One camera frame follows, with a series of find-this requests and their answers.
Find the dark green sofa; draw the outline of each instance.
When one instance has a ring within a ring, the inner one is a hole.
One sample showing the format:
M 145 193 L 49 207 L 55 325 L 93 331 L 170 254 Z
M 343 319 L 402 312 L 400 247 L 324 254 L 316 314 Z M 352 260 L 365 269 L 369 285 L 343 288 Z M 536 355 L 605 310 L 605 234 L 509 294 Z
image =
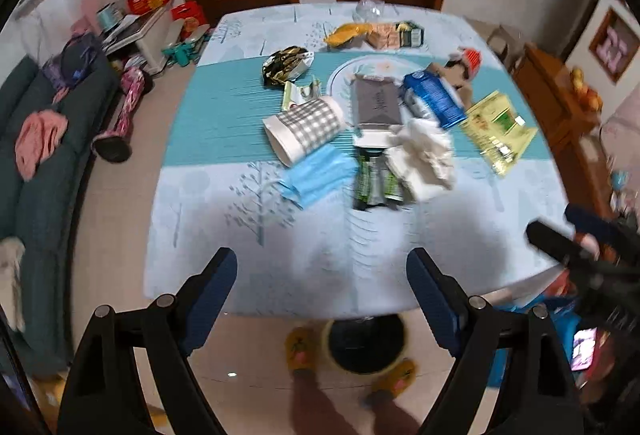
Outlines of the dark green sofa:
M 65 65 L 79 68 L 84 47 L 71 46 Z M 73 356 L 72 222 L 79 211 L 91 140 L 118 90 L 118 75 L 102 53 L 90 69 L 60 103 L 57 111 L 67 117 L 68 128 L 29 182 L 17 171 L 15 140 L 31 112 L 51 107 L 54 88 L 30 57 L 24 57 L 0 88 L 0 238 L 18 237 L 26 249 L 20 268 L 25 330 L 12 333 L 12 340 L 31 375 L 65 370 Z M 6 367 L 6 361 L 0 365 Z

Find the floor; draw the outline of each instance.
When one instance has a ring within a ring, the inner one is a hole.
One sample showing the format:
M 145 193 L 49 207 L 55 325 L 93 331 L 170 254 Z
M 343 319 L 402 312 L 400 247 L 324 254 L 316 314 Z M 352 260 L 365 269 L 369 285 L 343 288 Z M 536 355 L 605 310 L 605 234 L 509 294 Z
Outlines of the floor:
M 145 307 L 143 268 L 150 209 L 169 129 L 194 67 L 173 67 L 147 94 L 135 114 L 132 157 L 112 165 L 97 159 L 82 205 L 72 276 L 74 342 L 94 309 L 104 303 L 116 311 Z M 398 403 L 422 420 L 444 384 L 452 358 L 440 349 L 421 311 L 404 314 L 406 354 L 419 365 L 418 379 Z M 225 430 L 230 434 L 292 433 L 288 422 L 291 382 L 283 355 L 287 333 L 300 322 L 279 318 L 221 315 L 205 346 L 190 357 L 191 368 Z M 162 406 L 148 360 L 136 349 L 146 401 Z M 320 361 L 321 387 L 363 434 L 372 416 L 358 405 L 371 377 L 338 370 Z M 470 433 L 483 433 L 497 393 L 488 390 Z M 169 427 L 163 429 L 171 433 Z

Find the smartphone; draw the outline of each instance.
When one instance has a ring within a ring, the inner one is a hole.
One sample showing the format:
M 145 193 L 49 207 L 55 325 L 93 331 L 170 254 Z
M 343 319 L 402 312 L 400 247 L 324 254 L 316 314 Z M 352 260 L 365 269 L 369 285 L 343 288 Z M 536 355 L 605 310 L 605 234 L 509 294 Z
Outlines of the smartphone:
M 593 351 L 595 348 L 596 329 L 585 329 L 575 333 L 571 369 L 580 371 L 589 368 L 593 363 Z

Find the foot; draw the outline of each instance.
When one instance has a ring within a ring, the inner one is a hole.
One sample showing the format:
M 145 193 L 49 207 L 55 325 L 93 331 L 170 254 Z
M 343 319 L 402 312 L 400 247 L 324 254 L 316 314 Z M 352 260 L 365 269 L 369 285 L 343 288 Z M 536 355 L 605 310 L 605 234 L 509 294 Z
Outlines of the foot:
M 284 343 L 287 353 L 287 367 L 295 370 L 316 371 L 316 341 L 311 329 L 293 329 Z
M 418 368 L 411 359 L 403 359 L 373 383 L 369 398 L 374 395 L 388 396 L 390 394 L 391 399 L 395 399 L 413 384 L 417 370 Z

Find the person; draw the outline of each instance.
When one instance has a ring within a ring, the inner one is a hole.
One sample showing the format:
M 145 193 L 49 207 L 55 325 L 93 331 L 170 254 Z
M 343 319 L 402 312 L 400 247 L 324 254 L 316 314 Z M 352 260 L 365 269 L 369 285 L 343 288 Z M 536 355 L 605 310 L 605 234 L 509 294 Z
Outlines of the person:
M 293 379 L 290 415 L 296 435 L 356 435 L 357 431 L 318 386 L 312 330 L 300 327 L 290 332 L 285 349 Z M 373 412 L 375 435 L 417 433 L 418 422 L 394 402 L 415 381 L 416 370 L 412 360 L 404 359 L 373 383 L 364 402 Z

